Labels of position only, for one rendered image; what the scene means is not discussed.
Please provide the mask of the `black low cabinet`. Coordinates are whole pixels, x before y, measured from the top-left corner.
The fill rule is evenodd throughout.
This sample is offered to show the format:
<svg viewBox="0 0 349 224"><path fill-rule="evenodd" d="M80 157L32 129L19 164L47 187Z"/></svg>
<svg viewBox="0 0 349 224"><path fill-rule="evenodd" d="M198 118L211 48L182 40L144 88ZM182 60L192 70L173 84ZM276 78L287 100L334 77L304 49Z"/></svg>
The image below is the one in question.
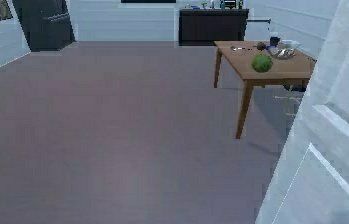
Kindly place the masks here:
<svg viewBox="0 0 349 224"><path fill-rule="evenodd" d="M215 41L243 41L248 9L181 9L180 45L209 46Z"/></svg>

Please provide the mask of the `brown wooden table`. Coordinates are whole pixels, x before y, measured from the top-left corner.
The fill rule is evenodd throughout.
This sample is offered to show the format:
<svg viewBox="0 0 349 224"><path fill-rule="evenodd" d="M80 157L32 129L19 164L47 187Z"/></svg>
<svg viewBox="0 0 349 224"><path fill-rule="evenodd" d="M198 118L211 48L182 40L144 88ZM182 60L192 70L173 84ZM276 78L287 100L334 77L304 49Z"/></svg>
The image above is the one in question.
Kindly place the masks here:
<svg viewBox="0 0 349 224"><path fill-rule="evenodd" d="M268 85L307 85L314 70L313 59L299 50L295 56L288 60L273 60L273 66L269 72L258 73L251 62L259 50L256 41L215 41L216 62L214 72L214 87L218 86L221 59L225 58L243 82L240 111L235 138L240 139L245 124L246 115L250 105L255 86ZM251 51L232 51L231 46L252 48Z"/></svg>

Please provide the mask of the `clear glass bowl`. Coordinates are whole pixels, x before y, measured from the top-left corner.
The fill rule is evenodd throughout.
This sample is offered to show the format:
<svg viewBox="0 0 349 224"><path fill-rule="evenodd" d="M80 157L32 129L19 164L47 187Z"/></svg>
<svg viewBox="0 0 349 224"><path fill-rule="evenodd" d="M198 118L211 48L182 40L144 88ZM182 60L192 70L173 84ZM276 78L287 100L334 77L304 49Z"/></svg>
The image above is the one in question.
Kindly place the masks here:
<svg viewBox="0 0 349 224"><path fill-rule="evenodd" d="M295 50L300 46L298 41L281 40L277 46L270 46L267 51L272 58L288 60L295 56Z"/></svg>

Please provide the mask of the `black fridge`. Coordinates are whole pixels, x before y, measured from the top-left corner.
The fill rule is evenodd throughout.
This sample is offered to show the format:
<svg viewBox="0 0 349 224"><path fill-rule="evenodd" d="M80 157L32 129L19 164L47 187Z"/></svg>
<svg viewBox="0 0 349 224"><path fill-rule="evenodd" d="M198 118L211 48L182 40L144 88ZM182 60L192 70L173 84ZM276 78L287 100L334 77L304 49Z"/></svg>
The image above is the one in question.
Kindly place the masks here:
<svg viewBox="0 0 349 224"><path fill-rule="evenodd" d="M75 41L66 0L12 0L32 52L58 51Z"/></svg>

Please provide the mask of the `white panelled room door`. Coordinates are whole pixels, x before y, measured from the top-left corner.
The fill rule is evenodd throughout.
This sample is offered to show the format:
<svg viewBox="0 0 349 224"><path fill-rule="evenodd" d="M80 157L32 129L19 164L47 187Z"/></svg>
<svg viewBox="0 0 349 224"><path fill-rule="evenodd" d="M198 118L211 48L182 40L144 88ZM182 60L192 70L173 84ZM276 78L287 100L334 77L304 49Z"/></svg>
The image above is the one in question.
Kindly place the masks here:
<svg viewBox="0 0 349 224"><path fill-rule="evenodd" d="M349 224L349 0L339 0L255 224Z"/></svg>

